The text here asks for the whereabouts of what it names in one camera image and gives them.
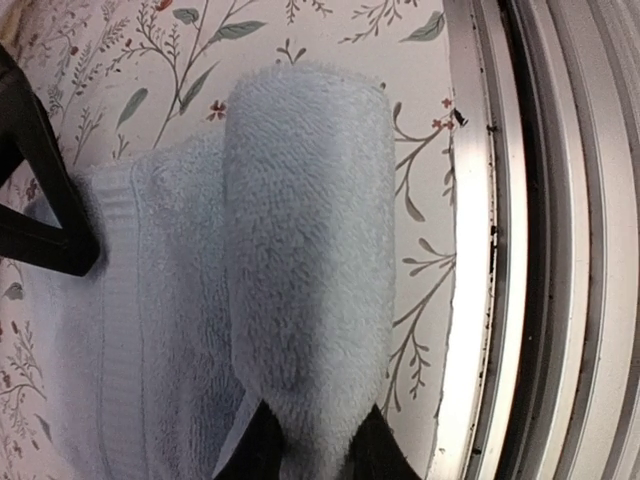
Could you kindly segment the light blue towel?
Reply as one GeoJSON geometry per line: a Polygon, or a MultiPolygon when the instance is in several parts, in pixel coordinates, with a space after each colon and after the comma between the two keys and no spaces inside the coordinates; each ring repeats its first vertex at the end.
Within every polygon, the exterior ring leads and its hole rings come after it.
{"type": "Polygon", "coordinates": [[[384,378],[394,134],[372,81],[241,79],[223,130],[77,178],[104,245],[27,266],[51,440],[76,479],[223,479],[260,410],[281,479],[336,479],[384,378]]]}

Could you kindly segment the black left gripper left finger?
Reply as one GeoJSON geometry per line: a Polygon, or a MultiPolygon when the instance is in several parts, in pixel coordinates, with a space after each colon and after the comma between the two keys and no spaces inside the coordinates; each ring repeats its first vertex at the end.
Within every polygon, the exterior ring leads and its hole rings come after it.
{"type": "Polygon", "coordinates": [[[285,441],[278,419],[261,401],[215,480],[279,480],[285,441]]]}

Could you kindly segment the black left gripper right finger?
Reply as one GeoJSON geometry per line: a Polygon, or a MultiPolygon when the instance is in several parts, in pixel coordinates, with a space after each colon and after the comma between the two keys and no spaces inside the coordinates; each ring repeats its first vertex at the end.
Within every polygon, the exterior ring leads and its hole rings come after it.
{"type": "Polygon", "coordinates": [[[373,404],[347,444],[340,479],[418,480],[379,406],[373,404]]]}

